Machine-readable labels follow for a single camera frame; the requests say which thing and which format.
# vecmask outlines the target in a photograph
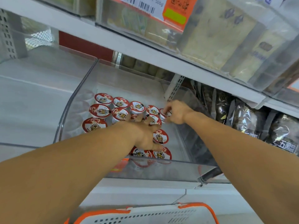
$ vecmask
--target bare skin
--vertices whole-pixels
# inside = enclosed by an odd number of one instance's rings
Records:
[[[172,116],[167,121],[189,124],[197,132],[265,224],[298,223],[299,159],[295,155],[220,124],[180,101],[168,103],[164,111],[168,110]],[[134,145],[161,149],[152,142],[159,126],[150,127],[148,121],[119,122],[0,163],[0,223],[63,223]]]

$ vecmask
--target black package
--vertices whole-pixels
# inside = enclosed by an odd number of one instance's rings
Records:
[[[216,121],[225,124],[232,96],[222,90],[216,90]]]
[[[212,100],[213,100],[214,88],[202,83],[201,86],[201,98],[207,111],[211,114],[212,112]]]
[[[290,153],[298,154],[299,120],[283,113],[277,114],[264,141]]]
[[[256,110],[249,108],[243,101],[236,99],[232,127],[260,139],[268,114],[269,109],[267,107]]]

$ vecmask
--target person's left arm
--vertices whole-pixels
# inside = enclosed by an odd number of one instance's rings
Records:
[[[1,162],[0,223],[64,223],[133,146],[161,150],[150,120],[118,122]]]

